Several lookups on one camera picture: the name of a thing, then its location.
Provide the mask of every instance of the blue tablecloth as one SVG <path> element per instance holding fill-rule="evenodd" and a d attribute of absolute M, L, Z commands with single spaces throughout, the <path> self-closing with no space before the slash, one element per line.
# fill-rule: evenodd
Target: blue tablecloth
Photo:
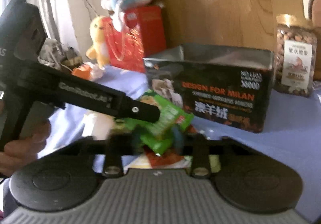
<path fill-rule="evenodd" d="M 144 74 L 107 67 L 97 83 L 138 98 L 148 88 Z M 318 92 L 307 99 L 272 91 L 264 131 L 260 134 L 195 118 L 192 124 L 211 139 L 232 137 L 295 169 L 304 189 L 297 210 L 310 221 L 321 215 L 321 102 Z M 41 156 L 81 138 L 85 109 L 66 105 L 51 118 L 52 133 Z M 124 159 L 124 164 L 132 160 Z"/>

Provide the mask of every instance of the yellow duck plush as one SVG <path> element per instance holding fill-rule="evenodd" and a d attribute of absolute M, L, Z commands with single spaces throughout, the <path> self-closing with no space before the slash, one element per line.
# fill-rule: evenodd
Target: yellow duck plush
<path fill-rule="evenodd" d="M 90 23 L 89 31 L 93 45 L 86 52 L 86 56 L 89 59 L 97 60 L 100 69 L 103 69 L 110 61 L 109 51 L 104 35 L 103 18 L 104 16 L 98 16 Z"/>

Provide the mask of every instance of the gray ridged plate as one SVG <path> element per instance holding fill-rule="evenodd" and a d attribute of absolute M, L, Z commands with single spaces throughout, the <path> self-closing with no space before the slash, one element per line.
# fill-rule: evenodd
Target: gray ridged plate
<path fill-rule="evenodd" d="M 18 208 L 2 224 L 308 224 L 294 210 L 274 215 L 243 212 L 227 204 L 208 180 L 183 169 L 130 169 L 105 180 L 84 204 L 58 213 Z"/>

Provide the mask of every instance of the black box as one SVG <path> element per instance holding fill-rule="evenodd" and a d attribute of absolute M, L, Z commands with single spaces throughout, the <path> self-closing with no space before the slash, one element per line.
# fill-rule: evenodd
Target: black box
<path fill-rule="evenodd" d="M 274 53 L 184 44 L 144 58 L 151 89 L 196 116 L 259 133 L 273 84 Z"/>

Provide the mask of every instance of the jar label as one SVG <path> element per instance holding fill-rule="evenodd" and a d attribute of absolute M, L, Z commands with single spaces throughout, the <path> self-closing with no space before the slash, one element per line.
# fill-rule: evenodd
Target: jar label
<path fill-rule="evenodd" d="M 307 89 L 312 60 L 312 45 L 293 40 L 284 41 L 284 63 L 281 83 Z"/>

